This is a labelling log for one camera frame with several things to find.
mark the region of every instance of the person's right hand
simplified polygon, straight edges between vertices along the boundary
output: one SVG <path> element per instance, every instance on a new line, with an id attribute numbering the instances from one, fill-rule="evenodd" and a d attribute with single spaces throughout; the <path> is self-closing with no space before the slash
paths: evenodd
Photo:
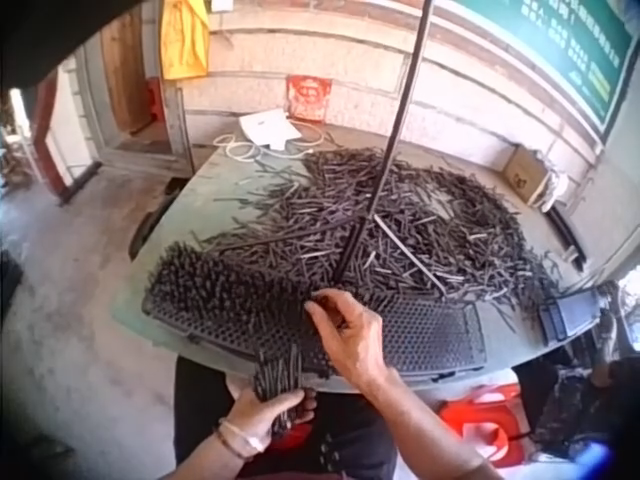
<path id="1" fill-rule="evenodd" d="M 359 390 L 386 378 L 382 354 L 382 318 L 342 290 L 327 288 L 305 303 L 322 345 L 336 370 Z M 336 325 L 344 319 L 346 326 Z"/>

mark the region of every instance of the green sign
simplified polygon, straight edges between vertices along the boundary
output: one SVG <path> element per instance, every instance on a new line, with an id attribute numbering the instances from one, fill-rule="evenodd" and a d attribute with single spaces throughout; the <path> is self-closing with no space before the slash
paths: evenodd
<path id="1" fill-rule="evenodd" d="M 560 77 L 569 93 L 582 100 L 583 107 L 601 128 L 607 123 L 624 78 L 627 58 L 634 43 L 626 2 L 632 0 L 455 0 L 473 12 L 495 32 L 530 50 L 532 60 Z"/>

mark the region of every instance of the hand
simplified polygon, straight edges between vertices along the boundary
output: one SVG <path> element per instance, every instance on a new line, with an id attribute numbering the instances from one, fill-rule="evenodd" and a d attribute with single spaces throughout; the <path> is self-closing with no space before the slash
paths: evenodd
<path id="1" fill-rule="evenodd" d="M 240 392 L 229 415 L 227 415 L 227 421 L 238 427 L 247 436 L 257 438 L 266 447 L 271 442 L 271 425 L 281 413 L 299 406 L 301 411 L 296 419 L 296 424 L 308 422 L 313 418 L 313 410 L 317 405 L 315 395 L 315 391 L 311 389 L 300 389 L 283 393 L 263 403 L 258 400 L 253 390 L 247 387 Z M 250 456 L 256 452 L 246 453 L 247 456 Z"/>
<path id="2" fill-rule="evenodd" d="M 342 290 L 327 288 L 305 303 L 329 359 L 351 385 L 362 391 L 387 376 L 382 354 L 382 318 Z M 338 330 L 342 320 L 346 327 Z"/>

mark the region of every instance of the tray with holes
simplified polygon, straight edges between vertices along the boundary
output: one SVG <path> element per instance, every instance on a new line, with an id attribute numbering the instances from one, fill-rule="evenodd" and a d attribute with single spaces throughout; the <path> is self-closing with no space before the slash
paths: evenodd
<path id="1" fill-rule="evenodd" d="M 313 290 L 304 282 L 174 245 L 151 275 L 142 309 L 192 341 L 248 360 L 281 357 L 296 342 L 303 370 L 328 375 L 333 369 L 303 308 Z M 382 316 L 385 359 L 401 374 L 469 370 L 486 363 L 474 305 L 366 290 L 353 294 Z"/>

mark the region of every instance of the concrete floor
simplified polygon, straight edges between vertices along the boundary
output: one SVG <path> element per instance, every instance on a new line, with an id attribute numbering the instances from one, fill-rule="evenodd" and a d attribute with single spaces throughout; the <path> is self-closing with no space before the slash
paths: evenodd
<path id="1" fill-rule="evenodd" d="M 76 449 L 62 478 L 158 478 L 173 466 L 175 356 L 111 320 L 128 242 L 165 179 L 103 169 L 60 208 L 42 185 L 0 200 L 24 268 L 2 332 L 2 407 L 20 439 Z"/>

